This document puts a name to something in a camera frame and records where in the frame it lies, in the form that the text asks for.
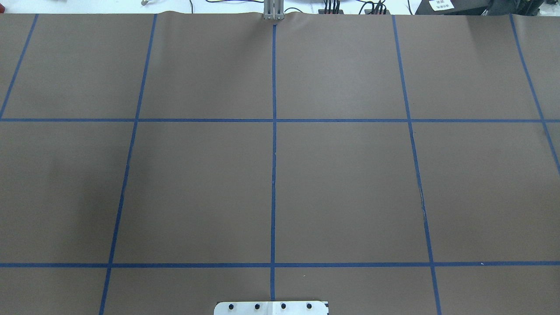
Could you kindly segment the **aluminium frame post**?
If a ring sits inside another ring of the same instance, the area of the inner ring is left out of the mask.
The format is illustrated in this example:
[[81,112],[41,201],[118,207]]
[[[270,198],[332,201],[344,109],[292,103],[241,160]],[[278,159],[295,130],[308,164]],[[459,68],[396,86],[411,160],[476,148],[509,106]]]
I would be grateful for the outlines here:
[[268,21],[280,21],[285,18],[284,0],[263,0],[263,18]]

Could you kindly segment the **white pedestal column base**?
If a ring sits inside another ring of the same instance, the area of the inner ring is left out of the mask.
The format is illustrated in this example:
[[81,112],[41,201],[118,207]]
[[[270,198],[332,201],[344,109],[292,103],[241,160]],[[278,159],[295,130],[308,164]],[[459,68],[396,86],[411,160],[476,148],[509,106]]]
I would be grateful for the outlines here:
[[214,315],[328,315],[327,301],[226,301]]

